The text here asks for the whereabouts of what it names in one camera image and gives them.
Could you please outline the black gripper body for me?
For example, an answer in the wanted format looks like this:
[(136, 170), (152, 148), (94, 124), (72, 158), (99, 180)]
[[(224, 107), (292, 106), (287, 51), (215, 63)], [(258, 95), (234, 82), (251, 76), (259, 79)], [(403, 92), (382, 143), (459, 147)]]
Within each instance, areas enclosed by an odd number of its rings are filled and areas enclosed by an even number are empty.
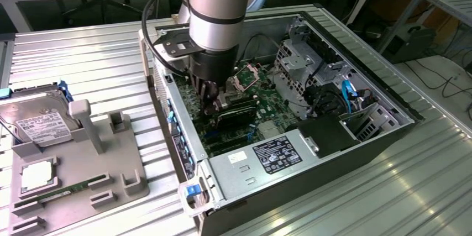
[(223, 86), (232, 74), (238, 60), (239, 47), (226, 51), (204, 50), (191, 55), (190, 71), (196, 85), (206, 81)]

